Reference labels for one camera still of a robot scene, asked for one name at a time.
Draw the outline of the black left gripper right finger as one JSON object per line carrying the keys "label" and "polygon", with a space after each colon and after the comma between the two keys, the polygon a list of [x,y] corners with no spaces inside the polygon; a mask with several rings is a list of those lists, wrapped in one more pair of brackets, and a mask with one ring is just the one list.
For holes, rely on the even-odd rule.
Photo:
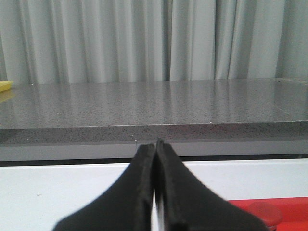
{"label": "black left gripper right finger", "polygon": [[265,224],[207,188],[159,139],[154,190],[161,231],[264,231]]}

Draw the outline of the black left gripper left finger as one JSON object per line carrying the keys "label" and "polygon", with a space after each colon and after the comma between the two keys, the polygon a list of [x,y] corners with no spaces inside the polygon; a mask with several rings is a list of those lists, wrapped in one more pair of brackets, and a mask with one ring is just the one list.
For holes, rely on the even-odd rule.
{"label": "black left gripper left finger", "polygon": [[149,231],[154,145],[140,145],[129,166],[102,195],[60,220],[56,231]]}

